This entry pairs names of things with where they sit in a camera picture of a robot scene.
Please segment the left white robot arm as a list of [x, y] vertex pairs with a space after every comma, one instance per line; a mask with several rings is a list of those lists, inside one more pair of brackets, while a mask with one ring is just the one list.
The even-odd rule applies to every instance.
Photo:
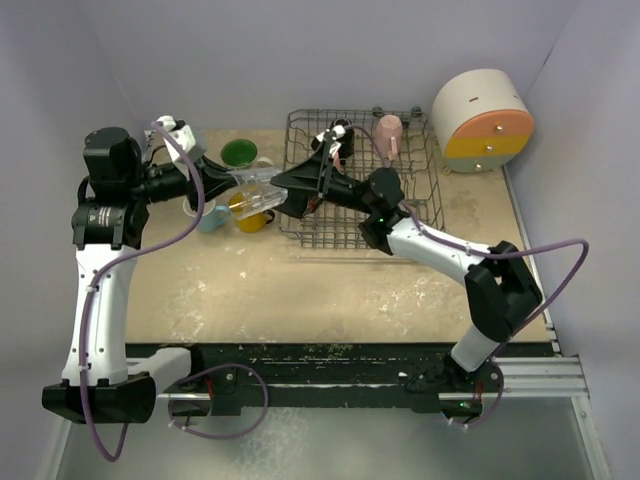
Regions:
[[205, 382], [206, 369], [189, 347], [161, 347], [135, 366], [127, 363], [129, 293], [136, 261], [148, 251], [142, 236], [149, 205], [182, 197], [196, 207], [236, 184], [205, 159], [204, 141], [184, 121], [161, 117], [156, 124], [171, 156], [164, 166], [143, 161], [123, 128], [85, 139], [88, 175], [71, 221], [78, 269], [73, 338], [60, 382], [42, 391], [46, 410], [76, 424], [145, 423], [173, 384], [194, 392]]

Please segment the yellow mug black handle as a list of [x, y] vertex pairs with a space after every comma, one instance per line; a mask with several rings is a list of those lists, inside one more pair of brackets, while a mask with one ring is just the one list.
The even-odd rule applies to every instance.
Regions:
[[242, 193], [234, 194], [228, 201], [235, 225], [241, 232], [256, 233], [275, 220], [275, 212], [271, 209], [249, 215], [243, 201]]

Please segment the light blue mug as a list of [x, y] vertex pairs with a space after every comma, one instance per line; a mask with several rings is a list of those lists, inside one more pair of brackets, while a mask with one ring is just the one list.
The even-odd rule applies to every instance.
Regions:
[[231, 210], [216, 200], [206, 202], [197, 229], [202, 233], [211, 233], [221, 227], [230, 217]]

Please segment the white floral mug green inside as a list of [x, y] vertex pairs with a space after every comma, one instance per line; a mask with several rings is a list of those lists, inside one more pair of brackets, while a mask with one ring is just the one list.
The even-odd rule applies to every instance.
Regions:
[[274, 166], [271, 159], [259, 157], [257, 146], [247, 139], [234, 139], [225, 144], [220, 151], [220, 159], [232, 170]]

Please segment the clear glass cup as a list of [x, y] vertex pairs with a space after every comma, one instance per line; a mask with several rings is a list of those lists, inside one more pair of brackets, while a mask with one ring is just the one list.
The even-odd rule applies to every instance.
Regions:
[[283, 204], [288, 197], [287, 190], [271, 184], [271, 179], [281, 172], [273, 166], [233, 171], [231, 175], [241, 195], [229, 204], [234, 217], [244, 219]]

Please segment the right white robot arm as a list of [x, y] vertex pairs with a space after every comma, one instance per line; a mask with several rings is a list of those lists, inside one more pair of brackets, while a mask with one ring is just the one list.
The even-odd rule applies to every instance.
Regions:
[[358, 229], [370, 248], [425, 265], [465, 289], [472, 324], [447, 354], [444, 369], [446, 383], [456, 391], [479, 381], [483, 364], [542, 303], [521, 251], [506, 241], [489, 246], [427, 226], [405, 206], [392, 167], [355, 180], [313, 156], [270, 183], [287, 193], [279, 212], [301, 219], [324, 202], [361, 212], [366, 218]]

